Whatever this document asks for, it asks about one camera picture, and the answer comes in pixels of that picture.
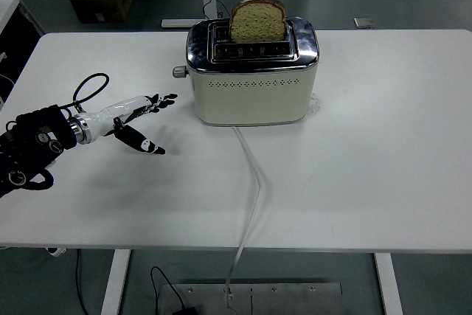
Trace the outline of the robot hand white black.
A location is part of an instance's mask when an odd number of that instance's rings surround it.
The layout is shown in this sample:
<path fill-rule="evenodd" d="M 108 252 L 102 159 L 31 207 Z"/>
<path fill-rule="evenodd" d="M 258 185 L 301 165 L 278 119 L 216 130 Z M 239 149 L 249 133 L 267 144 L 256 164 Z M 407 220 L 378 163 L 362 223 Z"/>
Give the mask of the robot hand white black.
<path fill-rule="evenodd" d="M 145 114 L 158 113 L 175 103 L 177 94 L 161 97 L 138 96 L 113 104 L 95 114 L 81 113 L 74 117 L 81 133 L 76 133 L 77 142 L 85 145 L 94 142 L 100 136 L 113 135 L 120 142 L 143 153 L 163 155 L 165 149 L 153 143 L 144 134 L 128 125 L 132 120 Z"/>

